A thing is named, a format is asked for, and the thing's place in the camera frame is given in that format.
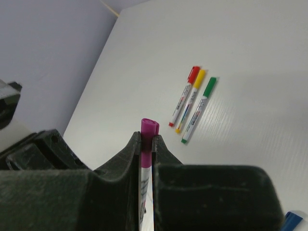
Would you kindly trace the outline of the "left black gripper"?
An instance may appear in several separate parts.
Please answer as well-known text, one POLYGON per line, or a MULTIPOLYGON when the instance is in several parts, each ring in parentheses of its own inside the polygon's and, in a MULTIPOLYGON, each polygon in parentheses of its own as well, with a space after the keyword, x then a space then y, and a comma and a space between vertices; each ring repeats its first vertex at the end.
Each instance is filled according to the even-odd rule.
POLYGON ((86 169, 58 130, 29 133, 13 119, 22 86, 0 83, 0 168, 1 170, 86 169))

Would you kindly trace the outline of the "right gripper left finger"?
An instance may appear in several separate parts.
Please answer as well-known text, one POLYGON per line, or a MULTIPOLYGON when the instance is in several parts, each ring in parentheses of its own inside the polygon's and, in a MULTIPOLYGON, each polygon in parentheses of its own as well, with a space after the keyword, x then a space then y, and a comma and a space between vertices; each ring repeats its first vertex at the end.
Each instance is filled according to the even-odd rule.
POLYGON ((95 170, 1 170, 3 231, 137 231, 141 135, 95 170))

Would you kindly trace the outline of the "yellow marker pen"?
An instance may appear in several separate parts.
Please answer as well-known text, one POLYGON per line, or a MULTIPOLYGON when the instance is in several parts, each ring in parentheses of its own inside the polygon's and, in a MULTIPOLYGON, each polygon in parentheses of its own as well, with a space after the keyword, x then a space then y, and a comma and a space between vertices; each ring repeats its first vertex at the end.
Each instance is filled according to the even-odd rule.
POLYGON ((193 103, 195 101, 195 98, 197 96, 198 90, 199 90, 199 88, 200 88, 200 86, 201 86, 201 84, 202 84, 202 82, 203 82, 203 80, 204 80, 204 78, 206 76, 206 73, 207 73, 207 71, 204 70, 204 69, 200 69, 199 70, 199 73, 198 73, 198 75, 197 75, 197 77, 195 79, 195 82, 194 82, 193 86, 192 86, 192 90, 191 90, 189 99, 188 99, 188 101, 187 101, 187 103, 185 105, 185 108, 183 110, 182 117, 181 117, 180 121, 178 122, 178 124, 176 126, 175 132, 177 134, 180 134, 182 129, 184 128, 184 125, 185 125, 185 123, 187 121, 187 118, 188 118, 188 115, 190 113, 190 110, 191 110, 191 108, 193 106, 193 103))

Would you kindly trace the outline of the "red marker pen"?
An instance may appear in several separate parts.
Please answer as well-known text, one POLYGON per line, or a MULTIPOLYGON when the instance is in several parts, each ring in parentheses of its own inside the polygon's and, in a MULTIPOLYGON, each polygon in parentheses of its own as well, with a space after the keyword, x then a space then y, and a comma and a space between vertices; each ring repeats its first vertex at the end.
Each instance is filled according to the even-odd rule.
POLYGON ((188 96, 188 93, 191 90, 192 84, 194 83, 194 81, 195 81, 199 71, 200 71, 200 66, 193 66, 192 67, 192 69, 190 71, 190 74, 188 76, 188 79, 187 79, 187 84, 186 84, 186 86, 185 86, 185 88, 183 90, 183 93, 181 94, 181 97, 180 97, 180 99, 179 99, 179 101, 177 103, 177 106, 176 106, 176 108, 174 110, 172 118, 171 118, 171 120, 170 120, 170 122, 168 124, 170 127, 173 127, 175 122, 176 122, 176 120, 178 119, 178 116, 179 116, 180 111, 181 111, 181 109, 183 107, 183 104, 184 104, 184 102, 185 102, 185 100, 186 100, 186 98, 188 96))

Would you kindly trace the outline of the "green marker pen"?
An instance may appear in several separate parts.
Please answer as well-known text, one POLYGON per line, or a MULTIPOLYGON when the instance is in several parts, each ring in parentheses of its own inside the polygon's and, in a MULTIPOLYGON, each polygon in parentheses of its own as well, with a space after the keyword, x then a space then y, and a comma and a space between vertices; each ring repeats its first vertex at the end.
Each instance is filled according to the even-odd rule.
POLYGON ((199 104, 181 138, 181 143, 187 144, 188 141, 190 140, 196 126, 198 120, 201 118, 203 111, 206 108, 208 98, 211 95, 212 90, 214 89, 216 82, 217 82, 217 77, 211 77, 210 80, 208 81, 208 84, 203 92, 203 95, 199 101, 199 104))

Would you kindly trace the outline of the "purple marker pen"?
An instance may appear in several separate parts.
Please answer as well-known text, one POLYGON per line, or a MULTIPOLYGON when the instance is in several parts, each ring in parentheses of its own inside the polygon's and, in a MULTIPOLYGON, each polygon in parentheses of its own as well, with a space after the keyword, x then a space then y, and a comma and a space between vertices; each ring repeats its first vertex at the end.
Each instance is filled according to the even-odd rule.
POLYGON ((142 230, 143 217, 147 197, 148 184, 152 167, 141 168, 141 209, 140 209, 140 230, 142 230))

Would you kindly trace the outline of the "purple pen cap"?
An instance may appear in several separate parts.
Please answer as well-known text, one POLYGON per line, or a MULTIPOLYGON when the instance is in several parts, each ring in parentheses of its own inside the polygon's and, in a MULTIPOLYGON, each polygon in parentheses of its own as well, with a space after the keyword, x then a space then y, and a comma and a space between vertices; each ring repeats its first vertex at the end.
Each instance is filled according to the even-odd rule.
POLYGON ((159 133, 159 123, 143 118, 141 120, 141 167, 152 165, 152 140, 159 133))

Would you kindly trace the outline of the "blue pen cap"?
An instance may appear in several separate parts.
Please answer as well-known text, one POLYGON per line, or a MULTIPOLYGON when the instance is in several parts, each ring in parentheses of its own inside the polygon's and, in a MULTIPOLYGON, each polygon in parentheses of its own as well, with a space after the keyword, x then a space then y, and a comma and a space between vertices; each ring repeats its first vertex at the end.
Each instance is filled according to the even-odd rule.
POLYGON ((294 231, 301 221, 303 221, 301 216, 294 212, 288 211, 284 217, 284 223, 280 231, 294 231))

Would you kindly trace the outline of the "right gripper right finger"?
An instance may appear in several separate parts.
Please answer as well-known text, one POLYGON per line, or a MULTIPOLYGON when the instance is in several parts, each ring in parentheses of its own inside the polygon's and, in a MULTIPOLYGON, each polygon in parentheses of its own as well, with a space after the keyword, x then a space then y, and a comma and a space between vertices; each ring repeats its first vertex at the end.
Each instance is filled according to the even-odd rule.
POLYGON ((152 161, 157 231, 277 231, 283 225, 274 185, 259 167, 185 165, 160 135, 152 161))

